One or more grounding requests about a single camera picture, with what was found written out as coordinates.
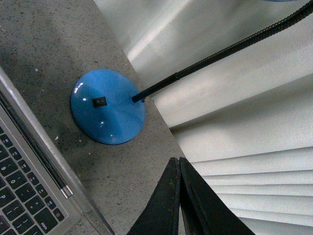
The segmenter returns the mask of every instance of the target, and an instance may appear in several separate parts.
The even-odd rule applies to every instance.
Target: desk lamp
[[[122,144],[133,139],[145,122],[145,97],[181,78],[268,38],[313,12],[313,0],[285,19],[179,71],[142,92],[119,72],[93,70],[82,76],[71,95],[71,109],[80,128],[94,140]]]

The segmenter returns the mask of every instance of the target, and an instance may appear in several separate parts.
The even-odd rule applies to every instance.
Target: gray countertop
[[[70,94],[94,69],[111,69],[142,86],[92,0],[0,1],[0,66],[117,234],[145,208],[170,157],[183,156],[153,102],[133,140],[97,143],[76,125]],[[68,234],[98,234],[86,219]]]

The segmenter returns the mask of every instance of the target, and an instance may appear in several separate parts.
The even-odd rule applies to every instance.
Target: keyboard key
[[[39,196],[36,196],[29,200],[27,203],[25,203],[26,208],[31,214],[36,214],[38,211],[40,211],[45,205],[40,199]]]
[[[20,218],[18,218],[12,223],[12,225],[18,231],[19,234],[24,233],[33,224],[34,221],[30,218],[30,216],[27,213],[23,214]]]
[[[2,212],[12,221],[19,217],[25,211],[24,207],[20,204],[19,201],[12,202],[9,206],[5,207]]]
[[[30,184],[26,184],[15,191],[16,195],[22,202],[26,202],[28,199],[32,198],[36,192]]]
[[[57,217],[57,219],[59,221],[62,221],[64,219],[64,215],[61,213],[61,211],[57,208],[53,211],[55,217]]]
[[[46,202],[47,206],[49,206],[49,208],[50,208],[51,210],[56,207],[56,205],[55,205],[54,201],[51,199],[51,197],[47,197],[47,198],[45,199],[45,202]]]
[[[16,161],[22,158],[22,156],[20,155],[16,147],[10,148],[9,152],[11,153],[11,155]]]
[[[0,188],[3,188],[5,185],[5,181],[0,177]]]
[[[21,160],[21,161],[19,161],[18,163],[19,163],[20,168],[21,168],[25,173],[30,172],[30,168],[29,168],[29,166],[27,165],[27,163],[25,162],[25,160]]]
[[[35,227],[31,228],[24,235],[43,235],[43,233],[40,231],[40,229],[37,226],[35,226]]]
[[[37,177],[35,176],[35,174],[33,172],[30,172],[27,177],[29,178],[30,182],[33,184],[33,185],[37,185],[39,184],[39,180],[37,179]]]
[[[34,218],[45,233],[48,233],[58,224],[48,208],[44,208]]]
[[[3,235],[17,235],[14,231],[13,231],[13,229],[10,229],[9,231],[7,231],[5,234],[3,234]]]
[[[12,187],[12,189],[16,189],[27,182],[27,179],[23,175],[23,173],[19,170],[12,175],[6,178],[6,181]]]
[[[0,163],[0,172],[3,176],[7,176],[8,174],[11,174],[17,169],[18,166],[14,163],[12,158],[4,160],[3,162]]]
[[[10,225],[8,224],[8,222],[6,222],[3,216],[0,216],[0,234],[2,234],[8,228],[10,228]]]
[[[37,190],[37,192],[39,193],[39,195],[40,195],[42,198],[45,198],[45,197],[48,196],[48,193],[47,193],[47,191],[45,190],[44,186],[38,185],[38,186],[36,186],[36,190]]]
[[[5,147],[7,148],[13,145],[13,143],[11,142],[7,135],[0,136],[0,140],[2,141],[2,143],[4,143]]]
[[[11,190],[6,187],[0,191],[0,207],[4,207],[15,199],[14,194]]]
[[[8,156],[9,156],[8,152],[5,150],[3,145],[0,144],[0,161],[2,161],[3,159],[5,159]]]

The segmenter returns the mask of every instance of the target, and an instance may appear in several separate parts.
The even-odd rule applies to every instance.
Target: curtain fold
[[[95,0],[145,87],[307,0]],[[313,15],[152,96],[186,158],[257,235],[313,234]]]

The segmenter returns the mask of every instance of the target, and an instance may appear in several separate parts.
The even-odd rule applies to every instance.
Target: laptop
[[[0,235],[63,235],[86,214],[99,217],[0,68]]]

